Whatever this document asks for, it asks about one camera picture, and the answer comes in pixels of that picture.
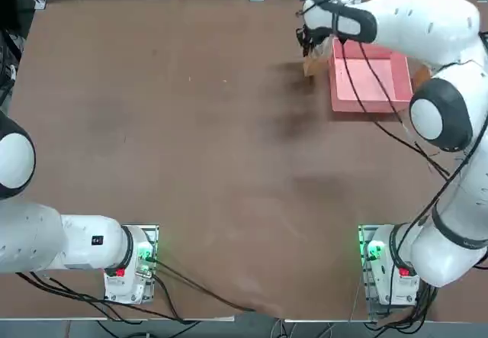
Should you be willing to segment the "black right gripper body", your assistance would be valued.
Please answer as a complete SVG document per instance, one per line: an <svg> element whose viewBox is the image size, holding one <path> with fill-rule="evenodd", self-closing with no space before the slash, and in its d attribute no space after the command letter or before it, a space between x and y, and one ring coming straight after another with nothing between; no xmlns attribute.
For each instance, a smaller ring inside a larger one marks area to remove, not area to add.
<svg viewBox="0 0 488 338"><path fill-rule="evenodd" d="M315 48L315 43L310 35L307 26L304 24L303 27L296 29L296 38L301 47L303 57L307 57Z"/></svg>

